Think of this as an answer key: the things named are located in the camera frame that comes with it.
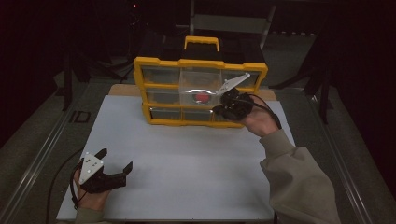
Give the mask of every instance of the wrist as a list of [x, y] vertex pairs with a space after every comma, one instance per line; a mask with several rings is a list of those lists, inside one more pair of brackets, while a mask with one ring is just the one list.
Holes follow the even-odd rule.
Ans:
[[81, 201], [79, 203], [79, 207], [87, 208], [95, 211], [102, 212], [105, 209], [106, 199], [98, 198], [98, 199], [90, 199], [87, 201]]
[[279, 131], [279, 128], [277, 128], [277, 126], [262, 126], [260, 129], [260, 132], [258, 134], [259, 137], [264, 137], [270, 133], [274, 133], [276, 131]]

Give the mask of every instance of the dark background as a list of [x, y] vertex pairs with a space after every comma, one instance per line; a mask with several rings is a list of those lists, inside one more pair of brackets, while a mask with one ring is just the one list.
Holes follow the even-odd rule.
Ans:
[[[259, 1], [196, 2], [196, 11], [207, 14], [260, 16], [268, 10]], [[137, 7], [131, 10], [131, 4]], [[177, 31], [174, 24], [189, 23], [189, 7], [183, 0], [2, 1], [0, 146], [56, 91], [52, 77], [63, 71], [67, 43], [103, 62], [111, 63], [110, 55], [134, 57], [129, 49], [138, 49], [138, 42], [128, 37], [131, 12], [141, 19], [141, 33], [148, 26], [167, 35], [185, 35], [187, 29]], [[395, 10], [396, 3], [385, 0], [282, 2], [271, 27], [285, 35], [318, 35], [302, 71], [312, 66], [332, 70], [332, 84], [394, 196]]]

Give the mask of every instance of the red object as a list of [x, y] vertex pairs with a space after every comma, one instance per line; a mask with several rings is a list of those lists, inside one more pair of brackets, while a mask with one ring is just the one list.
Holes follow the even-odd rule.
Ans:
[[204, 92], [197, 93], [195, 95], [195, 100], [201, 103], [207, 103], [210, 100], [210, 95]]

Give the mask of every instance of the human hand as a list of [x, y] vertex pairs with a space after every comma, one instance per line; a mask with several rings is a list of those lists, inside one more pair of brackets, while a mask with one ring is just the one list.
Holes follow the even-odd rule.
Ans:
[[[261, 98], [254, 95], [251, 95], [250, 98], [253, 99], [254, 103], [268, 108], [268, 105]], [[264, 137], [269, 133], [279, 130], [271, 115], [266, 110], [257, 106], [253, 106], [251, 112], [240, 120], [239, 123], [244, 124], [251, 133], [259, 137]]]
[[81, 188], [81, 185], [78, 183], [79, 175], [81, 170], [78, 169], [74, 174], [74, 181], [77, 185], [78, 191], [78, 207], [81, 208], [89, 208], [96, 211], [103, 211], [106, 204], [106, 199], [110, 190], [104, 191], [102, 193], [94, 193], [90, 194], [87, 191]]

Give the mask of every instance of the metal rail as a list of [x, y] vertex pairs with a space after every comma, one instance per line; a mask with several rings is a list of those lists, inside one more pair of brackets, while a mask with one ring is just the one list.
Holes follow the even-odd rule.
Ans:
[[55, 147], [60, 135], [62, 134], [64, 126], [66, 125], [67, 121], [69, 121], [72, 111], [74, 111], [74, 108], [76, 107], [78, 99], [82, 96], [87, 88], [86, 84], [81, 84], [81, 86], [82, 87], [76, 89], [77, 97], [69, 106], [69, 108], [64, 111], [62, 115], [58, 118], [57, 122], [50, 131], [45, 143], [35, 156], [35, 159], [23, 174], [20, 183], [17, 185], [12, 196], [8, 200], [7, 205], [0, 213], [0, 223], [13, 222], [27, 195], [32, 189], [32, 186], [35, 183], [38, 175], [44, 167], [45, 162], [47, 161], [51, 151]]
[[322, 123], [322, 119], [316, 109], [316, 105], [318, 101], [316, 97], [306, 96], [309, 102], [311, 110], [314, 112], [315, 120], [318, 122], [318, 126], [321, 128], [324, 136], [326, 137], [327, 141], [330, 144], [331, 154], [332, 154], [332, 161], [334, 162], [335, 169], [340, 176], [340, 179], [346, 189], [346, 194], [349, 197], [349, 200], [352, 204], [353, 210], [357, 216], [359, 223], [361, 224], [373, 224], [373, 220], [364, 204], [364, 201], [361, 197], [359, 189], [356, 183], [353, 181], [352, 175], [347, 169], [347, 166], [344, 162], [344, 159], [340, 153], [340, 150], [335, 143], [334, 138], [329, 130], [329, 128]]

